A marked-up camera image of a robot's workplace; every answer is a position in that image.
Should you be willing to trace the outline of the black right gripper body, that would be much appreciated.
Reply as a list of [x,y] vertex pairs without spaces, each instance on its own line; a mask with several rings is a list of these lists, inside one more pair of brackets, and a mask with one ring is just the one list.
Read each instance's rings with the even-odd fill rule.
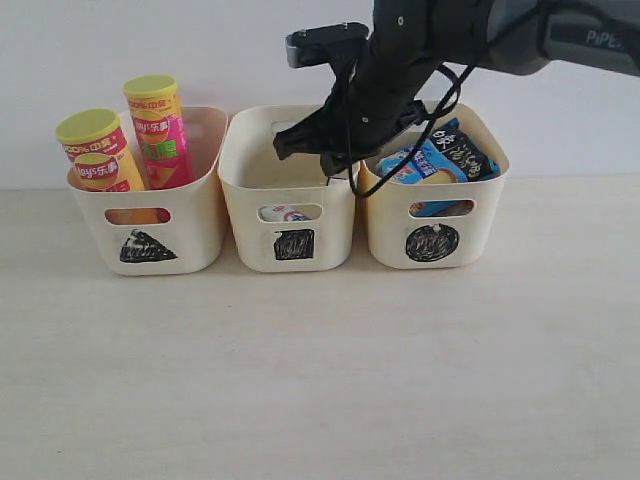
[[286,130],[307,131],[311,135],[308,154],[320,157],[323,172],[341,173],[378,154],[410,126],[426,119],[426,108],[413,90],[353,80]]

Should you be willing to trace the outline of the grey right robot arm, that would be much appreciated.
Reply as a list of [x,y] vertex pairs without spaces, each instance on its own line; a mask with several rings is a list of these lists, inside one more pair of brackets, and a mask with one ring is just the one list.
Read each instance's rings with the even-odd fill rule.
[[427,118],[417,95],[446,63],[528,76],[553,61],[635,76],[635,1],[378,1],[373,22],[298,30],[292,68],[322,64],[335,82],[324,104],[279,132],[280,159],[317,155],[325,174],[378,154]]

